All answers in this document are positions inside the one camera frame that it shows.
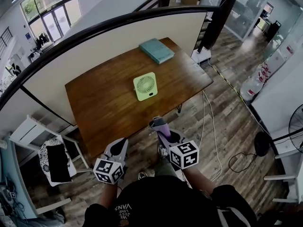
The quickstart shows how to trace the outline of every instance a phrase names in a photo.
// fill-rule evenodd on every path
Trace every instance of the black fan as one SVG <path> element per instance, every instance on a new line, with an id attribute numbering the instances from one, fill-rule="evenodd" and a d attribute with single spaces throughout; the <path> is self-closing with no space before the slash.
<path id="1" fill-rule="evenodd" d="M 300 150 L 300 148 L 303 146 L 303 105 L 299 106 L 290 118 L 288 132 L 289 134 L 274 140 L 265 132 L 259 132 L 256 134 L 256 154 L 261 157 L 265 156 L 271 143 L 287 137 L 291 139 L 293 145 L 298 149 L 298 151 L 303 153 L 303 150 Z"/>

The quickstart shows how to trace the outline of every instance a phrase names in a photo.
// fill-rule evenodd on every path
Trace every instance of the standing fan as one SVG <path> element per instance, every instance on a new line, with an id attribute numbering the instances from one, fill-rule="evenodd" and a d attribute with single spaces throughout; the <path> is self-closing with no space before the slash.
<path id="1" fill-rule="evenodd" d="M 287 137 L 291 139 L 294 147 L 303 153 L 303 150 L 300 150 L 303 147 L 303 105 L 299 106 L 290 118 L 288 132 L 289 134 L 274 140 L 265 132 L 257 133 L 255 137 L 256 154 L 258 156 L 265 156 L 271 143 Z"/>
<path id="2" fill-rule="evenodd" d="M 139 101 L 155 96 L 158 93 L 155 73 L 150 72 L 135 78 L 134 89 Z"/>

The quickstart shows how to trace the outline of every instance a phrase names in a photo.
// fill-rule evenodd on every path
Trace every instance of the wooden table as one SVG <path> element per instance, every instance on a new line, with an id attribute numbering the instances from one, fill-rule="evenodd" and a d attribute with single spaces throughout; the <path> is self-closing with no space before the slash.
<path id="1" fill-rule="evenodd" d="M 78 128 L 92 158 L 112 141 L 129 137 L 210 85 L 212 79 L 169 38 L 175 56 L 158 65 L 135 48 L 104 62 L 65 85 Z M 133 79 L 156 75 L 158 94 L 138 101 Z"/>

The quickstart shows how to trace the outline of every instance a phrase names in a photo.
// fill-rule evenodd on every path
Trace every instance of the fan grille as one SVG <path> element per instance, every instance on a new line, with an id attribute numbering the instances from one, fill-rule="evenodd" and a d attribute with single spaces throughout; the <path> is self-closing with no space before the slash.
<path id="1" fill-rule="evenodd" d="M 137 90 L 140 93 L 148 93 L 155 86 L 155 79 L 151 76 L 142 77 L 137 83 Z"/>

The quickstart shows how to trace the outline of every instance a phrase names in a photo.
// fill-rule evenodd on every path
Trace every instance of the black t-shirt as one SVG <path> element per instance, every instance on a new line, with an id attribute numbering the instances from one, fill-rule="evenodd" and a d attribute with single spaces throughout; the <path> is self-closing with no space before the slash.
<path id="1" fill-rule="evenodd" d="M 229 226 L 247 226 L 228 209 L 240 211 L 255 226 L 248 203 L 230 185 L 214 189 L 211 199 L 174 176 L 145 177 L 123 189 L 109 209 L 93 204 L 85 212 L 83 227 L 91 226 L 211 226 L 220 227 L 217 208 Z"/>

